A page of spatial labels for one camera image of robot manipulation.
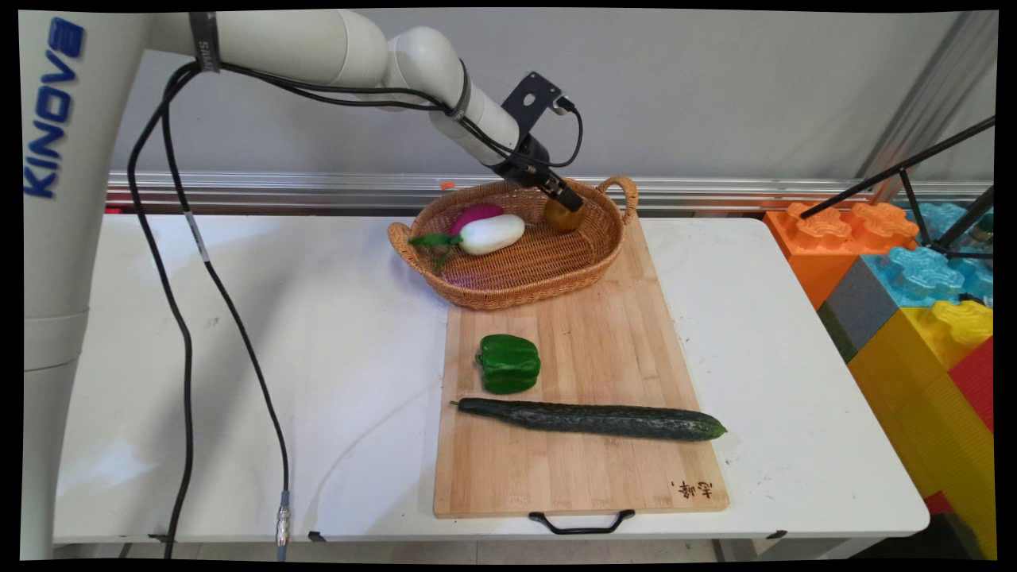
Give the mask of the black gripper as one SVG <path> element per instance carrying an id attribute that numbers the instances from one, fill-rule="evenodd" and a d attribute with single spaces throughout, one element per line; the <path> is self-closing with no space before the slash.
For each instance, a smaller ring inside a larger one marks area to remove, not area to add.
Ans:
<path id="1" fill-rule="evenodd" d="M 491 171 L 518 188 L 543 191 L 549 199 L 559 203 L 567 211 L 581 210 L 584 199 L 562 177 L 552 173 L 548 162 L 549 153 L 545 146 L 534 135 L 524 135 L 508 159 L 491 167 Z"/>

